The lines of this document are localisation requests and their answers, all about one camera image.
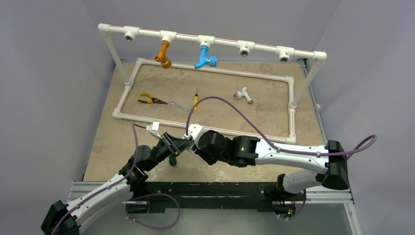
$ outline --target screwdriver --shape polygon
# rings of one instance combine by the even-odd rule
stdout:
[[[193,101],[193,105],[195,105],[197,103],[198,99],[199,99],[199,96],[197,95],[197,93],[199,93],[199,88],[198,87],[196,88],[196,94],[195,94],[195,99]]]

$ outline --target pvc pipe frame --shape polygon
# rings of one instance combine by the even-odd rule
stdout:
[[[108,49],[110,50],[110,53],[115,61],[115,64],[117,65],[117,68],[120,70],[120,73],[124,79],[124,84],[125,84],[124,92],[122,93],[121,98],[118,101],[118,104],[113,111],[113,117],[117,119],[141,121],[141,122],[146,122],[146,123],[152,123],[153,121],[158,121],[160,122],[161,125],[185,128],[186,124],[184,122],[175,122],[175,121],[162,120],[162,119],[156,119],[156,118],[135,116],[135,115],[123,114],[121,112],[121,108],[124,105],[125,99],[127,98],[127,95],[130,92],[134,84],[134,80],[137,76],[137,72],[140,66],[141,65],[161,66],[161,64],[153,60],[146,60],[143,58],[139,58],[136,61],[136,65],[133,69],[133,72],[131,73],[131,76],[128,77],[109,34],[110,33],[124,33],[124,34],[128,33],[128,35],[131,35],[132,38],[135,38],[136,36],[140,35],[140,36],[150,36],[150,37],[158,37],[158,38],[168,37],[170,41],[183,40],[183,41],[191,41],[191,42],[198,42],[199,37],[206,37],[206,36],[188,35],[188,34],[181,34],[181,33],[170,32],[170,31],[154,31],[154,30],[141,29],[138,27],[131,27],[131,26],[124,26],[124,27],[113,26],[113,25],[103,24],[103,23],[100,23],[98,25],[98,29],[101,31],[101,34],[104,37],[105,43],[107,44]],[[211,44],[236,47],[236,48],[240,46],[237,41],[221,39],[221,38],[214,38]],[[276,136],[267,136],[267,137],[271,141],[287,143],[287,144],[295,144],[297,142],[297,138],[295,134],[295,108],[297,107],[298,102],[304,96],[305,91],[307,91],[308,86],[310,85],[317,71],[320,69],[321,65],[323,65],[323,63],[325,62],[327,58],[327,54],[321,51],[297,50],[291,47],[270,46],[270,45],[264,45],[264,44],[257,44],[254,42],[247,42],[246,45],[249,45],[250,50],[268,51],[268,52],[275,53],[277,55],[280,54],[280,52],[284,51],[284,52],[289,53],[291,57],[309,58],[315,61],[314,66],[312,67],[312,69],[310,70],[310,73],[308,73],[304,81],[304,84],[300,90],[300,93],[295,97],[294,97],[294,78],[292,77],[268,75],[268,74],[254,73],[254,72],[242,72],[242,71],[226,70],[226,69],[219,69],[219,68],[208,68],[208,67],[202,67],[198,69],[198,71],[230,74],[230,75],[237,75],[237,76],[244,76],[244,77],[282,81],[282,82],[288,83],[289,136],[285,138],[276,137]],[[172,63],[172,67],[179,68],[179,69],[195,70],[194,66],[186,65],[186,64]],[[261,138],[259,134],[255,134],[255,133],[234,131],[234,130],[228,130],[228,129],[222,129],[222,128],[215,128],[215,127],[205,127],[205,128],[217,131],[223,135],[230,135],[230,136],[246,135],[246,136],[253,136],[253,137]]]

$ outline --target yellow screwdriver handle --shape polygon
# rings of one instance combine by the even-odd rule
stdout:
[[[198,101],[199,97],[195,95],[195,100],[193,101],[193,105],[195,105]]]

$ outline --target wooden tabletop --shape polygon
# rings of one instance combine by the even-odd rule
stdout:
[[[128,74],[131,74],[134,65],[134,63],[124,63]],[[291,76],[295,79],[295,92],[299,91],[304,81],[302,69],[297,63],[221,63],[219,67]],[[238,100],[233,97],[234,92],[240,91],[244,86],[247,86],[248,93],[254,101],[252,105],[249,105],[244,97]],[[240,109],[266,135],[288,136],[288,86],[286,83],[278,81],[144,65],[139,69],[133,88],[121,111],[124,114],[186,122],[187,113],[173,105],[142,104],[137,102],[137,99],[140,93],[149,93],[166,102],[174,100],[189,109],[193,105],[197,87],[199,88],[199,98],[210,95],[225,98]],[[123,89],[123,79],[116,68],[94,139],[84,181],[109,180],[127,163],[134,152],[135,144],[131,127],[133,122],[112,117],[112,112]],[[219,100],[206,100],[201,103],[198,110],[192,115],[190,123],[255,132],[237,112]],[[181,138],[184,129],[161,126],[159,133],[164,132]],[[137,134],[139,144],[153,147],[158,142],[148,131],[143,129],[138,129]],[[322,144],[309,95],[305,95],[296,108],[296,135],[299,145]],[[188,152],[182,153],[177,158],[177,162],[175,167],[170,166],[168,160],[161,162],[148,172],[148,181],[276,181],[279,174],[298,170],[298,168],[281,165],[237,168],[222,162],[209,166]]]

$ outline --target white wall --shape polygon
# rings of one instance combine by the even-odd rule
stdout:
[[[345,149],[379,136],[348,162],[364,234],[415,234],[415,1],[342,1],[316,50],[312,83],[329,139]]]
[[[129,25],[185,34],[212,35],[232,40],[312,50],[333,17],[340,0],[84,0],[95,24]],[[127,42],[115,35],[121,58],[154,58],[160,39],[138,37]],[[175,41],[167,56],[197,60],[195,43]],[[275,55],[254,51],[248,57],[236,48],[213,46],[208,53],[221,60],[277,60]]]
[[[85,171],[113,61],[81,0],[0,1],[0,233],[40,234]]]

